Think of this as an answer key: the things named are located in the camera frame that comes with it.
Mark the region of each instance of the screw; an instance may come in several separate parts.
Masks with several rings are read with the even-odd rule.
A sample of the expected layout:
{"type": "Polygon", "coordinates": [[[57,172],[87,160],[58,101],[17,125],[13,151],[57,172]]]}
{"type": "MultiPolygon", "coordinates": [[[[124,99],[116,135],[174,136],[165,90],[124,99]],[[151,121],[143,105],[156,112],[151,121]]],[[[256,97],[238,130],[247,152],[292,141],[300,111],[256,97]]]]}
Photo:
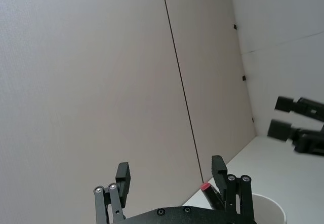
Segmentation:
{"type": "Polygon", "coordinates": [[[228,178],[228,180],[230,180],[230,181],[235,180],[235,177],[234,177],[233,175],[229,175],[227,178],[228,178]]]}
{"type": "Polygon", "coordinates": [[[164,215],[165,213],[166,213],[166,211],[164,209],[157,210],[158,215],[164,215]]]}
{"type": "Polygon", "coordinates": [[[116,185],[115,183],[113,183],[112,185],[109,186],[109,188],[110,188],[111,190],[114,190],[116,187],[117,187],[117,185],[116,185]]]}
{"type": "Polygon", "coordinates": [[[190,207],[184,207],[184,212],[186,213],[190,213],[191,212],[191,208],[190,207]]]}
{"type": "Polygon", "coordinates": [[[249,182],[250,181],[250,178],[249,177],[246,177],[246,176],[243,177],[242,179],[243,179],[244,182],[249,182]]]}

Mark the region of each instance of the white tabletop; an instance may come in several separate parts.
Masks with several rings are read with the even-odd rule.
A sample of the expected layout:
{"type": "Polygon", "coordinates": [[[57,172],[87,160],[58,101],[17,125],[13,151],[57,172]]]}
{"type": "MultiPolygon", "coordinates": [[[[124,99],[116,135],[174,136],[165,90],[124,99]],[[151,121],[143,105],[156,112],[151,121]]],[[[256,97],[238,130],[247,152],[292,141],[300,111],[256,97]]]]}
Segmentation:
{"type": "MultiPolygon", "coordinates": [[[[252,192],[276,201],[288,224],[324,223],[324,157],[297,154],[290,142],[256,137],[227,168],[237,177],[249,175],[252,192]]],[[[184,205],[210,209],[200,190],[184,205]]]]}

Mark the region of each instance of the cup rim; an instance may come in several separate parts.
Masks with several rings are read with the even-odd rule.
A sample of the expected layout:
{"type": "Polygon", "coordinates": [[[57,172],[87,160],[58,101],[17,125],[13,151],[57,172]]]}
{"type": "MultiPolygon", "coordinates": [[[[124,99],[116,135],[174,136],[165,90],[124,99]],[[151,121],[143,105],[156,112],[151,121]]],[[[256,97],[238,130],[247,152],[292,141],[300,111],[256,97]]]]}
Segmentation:
{"type": "Polygon", "coordinates": [[[287,216],[286,216],[286,213],[285,213],[284,209],[276,201],[274,201],[273,199],[271,199],[271,198],[269,198],[267,196],[261,195],[261,194],[252,193],[252,195],[259,196],[259,197],[263,197],[263,198],[265,198],[267,200],[270,200],[274,204],[276,204],[279,207],[279,209],[282,211],[282,213],[283,213],[284,223],[287,224],[287,216]]]}

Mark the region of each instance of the dark vertical line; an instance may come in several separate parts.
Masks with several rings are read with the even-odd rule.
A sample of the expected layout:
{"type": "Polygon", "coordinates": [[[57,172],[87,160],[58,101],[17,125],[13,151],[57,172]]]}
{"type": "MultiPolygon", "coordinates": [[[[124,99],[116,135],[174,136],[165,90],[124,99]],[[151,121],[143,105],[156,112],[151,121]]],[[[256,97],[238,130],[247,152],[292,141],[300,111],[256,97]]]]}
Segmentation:
{"type": "Polygon", "coordinates": [[[180,65],[179,65],[178,53],[177,53],[177,49],[176,49],[176,44],[175,44],[175,42],[174,42],[173,31],[172,31],[171,22],[170,22],[170,16],[169,16],[169,10],[168,10],[168,6],[167,6],[167,1],[164,0],[164,3],[166,4],[166,11],[167,11],[167,16],[168,16],[168,21],[169,21],[169,27],[170,27],[170,32],[171,32],[171,37],[172,37],[172,42],[173,42],[174,52],[175,52],[175,54],[176,54],[176,59],[177,59],[177,64],[178,64],[178,70],[179,70],[179,75],[180,75],[180,80],[181,80],[181,85],[182,85],[182,90],[183,90],[184,100],[185,100],[185,102],[186,102],[186,107],[187,107],[187,112],[188,112],[188,117],[189,117],[189,122],[190,122],[190,128],[191,128],[191,134],[192,134],[192,138],[193,138],[194,148],[195,148],[195,150],[196,150],[197,160],[198,160],[198,164],[199,164],[200,176],[201,176],[201,180],[202,180],[202,182],[204,182],[203,173],[202,173],[202,171],[201,171],[201,165],[200,165],[199,155],[198,155],[198,151],[197,151],[196,140],[195,140],[195,138],[194,138],[194,133],[193,133],[193,128],[192,128],[191,117],[190,117],[190,113],[189,113],[189,107],[188,107],[188,102],[187,102],[187,96],[186,96],[186,92],[185,92],[185,90],[184,90],[184,86],[183,86],[183,80],[182,80],[182,75],[181,75],[181,70],[180,70],[180,65]]]}

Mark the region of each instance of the white cup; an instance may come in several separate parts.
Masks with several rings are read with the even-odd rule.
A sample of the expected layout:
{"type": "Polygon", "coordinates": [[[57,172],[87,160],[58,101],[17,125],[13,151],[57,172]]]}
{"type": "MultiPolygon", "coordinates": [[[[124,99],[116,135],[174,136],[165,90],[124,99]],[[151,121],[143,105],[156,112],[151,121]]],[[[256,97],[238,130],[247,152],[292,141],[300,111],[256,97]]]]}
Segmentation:
{"type": "Polygon", "coordinates": [[[263,195],[252,194],[254,220],[257,224],[287,224],[284,210],[274,200],[263,195]]]}

